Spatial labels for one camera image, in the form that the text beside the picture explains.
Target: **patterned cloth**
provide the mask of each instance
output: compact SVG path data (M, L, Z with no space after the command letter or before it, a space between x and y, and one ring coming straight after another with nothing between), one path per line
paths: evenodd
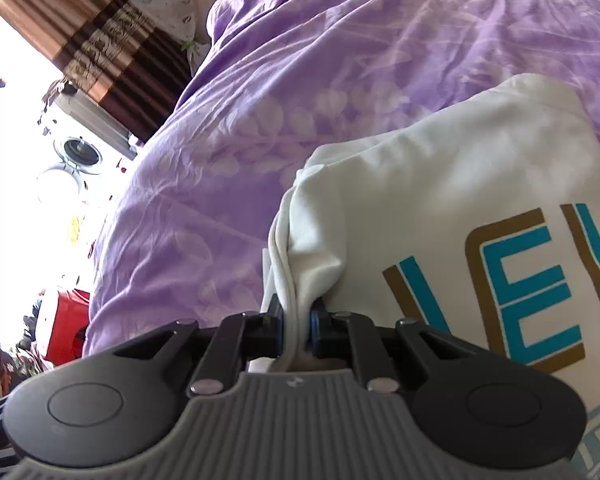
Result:
M87 353L259 309L269 226L317 146L403 128L521 72L571 84L600 139L600 0L219 0L208 32L97 241ZM579 455L592 476L594 446Z

